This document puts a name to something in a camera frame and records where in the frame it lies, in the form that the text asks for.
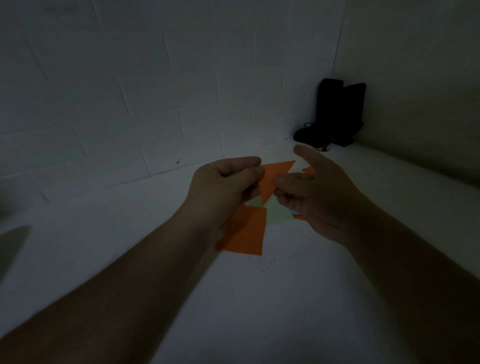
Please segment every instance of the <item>pair of black boots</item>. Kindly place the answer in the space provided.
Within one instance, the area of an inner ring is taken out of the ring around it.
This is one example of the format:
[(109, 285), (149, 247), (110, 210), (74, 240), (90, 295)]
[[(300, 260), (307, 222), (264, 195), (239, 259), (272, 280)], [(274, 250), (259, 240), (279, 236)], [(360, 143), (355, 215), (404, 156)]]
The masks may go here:
[(348, 146), (363, 126), (361, 116), (366, 84), (343, 87), (342, 80), (325, 78), (317, 89), (315, 122), (304, 124), (293, 140), (326, 151), (330, 143)]

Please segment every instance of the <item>forearm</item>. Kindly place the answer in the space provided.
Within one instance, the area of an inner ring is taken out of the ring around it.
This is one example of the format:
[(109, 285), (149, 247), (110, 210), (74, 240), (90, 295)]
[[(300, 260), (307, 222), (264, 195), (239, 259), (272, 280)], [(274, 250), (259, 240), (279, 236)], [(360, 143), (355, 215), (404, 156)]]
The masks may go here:
[(348, 249), (427, 363), (480, 362), (480, 282), (384, 212)]
[(132, 363), (157, 343), (207, 235), (178, 214), (0, 341), (3, 363)]

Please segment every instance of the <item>white brick wall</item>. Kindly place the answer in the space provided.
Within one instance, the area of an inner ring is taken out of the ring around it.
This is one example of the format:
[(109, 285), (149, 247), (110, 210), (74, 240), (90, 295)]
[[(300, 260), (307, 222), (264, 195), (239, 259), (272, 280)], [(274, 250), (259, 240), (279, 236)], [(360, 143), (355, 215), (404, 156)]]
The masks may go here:
[(291, 137), (345, 0), (4, 0), (0, 212)]

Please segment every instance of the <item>hand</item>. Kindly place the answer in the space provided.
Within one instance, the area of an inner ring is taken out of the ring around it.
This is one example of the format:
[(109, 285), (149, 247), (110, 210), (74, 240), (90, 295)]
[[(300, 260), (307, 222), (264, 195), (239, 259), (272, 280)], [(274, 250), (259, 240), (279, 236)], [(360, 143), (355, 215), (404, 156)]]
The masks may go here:
[(343, 169), (320, 153), (295, 146), (315, 175), (291, 173), (275, 178), (278, 202), (300, 213), (320, 235), (347, 245), (361, 233), (368, 217), (379, 210), (353, 184)]
[(220, 240), (223, 223), (240, 204), (260, 195), (256, 183), (265, 173), (261, 162), (258, 157), (231, 158), (200, 167), (178, 213), (211, 240)]

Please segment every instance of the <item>person's right hand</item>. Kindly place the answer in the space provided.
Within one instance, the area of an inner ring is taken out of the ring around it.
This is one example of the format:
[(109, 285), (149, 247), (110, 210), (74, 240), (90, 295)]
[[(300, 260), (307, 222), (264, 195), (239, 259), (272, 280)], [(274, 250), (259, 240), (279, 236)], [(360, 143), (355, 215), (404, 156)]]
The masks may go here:
[(379, 208), (330, 159), (305, 146), (295, 146), (293, 151), (310, 164), (315, 175), (277, 176), (278, 202), (300, 213), (317, 233), (348, 245), (362, 233), (365, 222), (371, 220)]

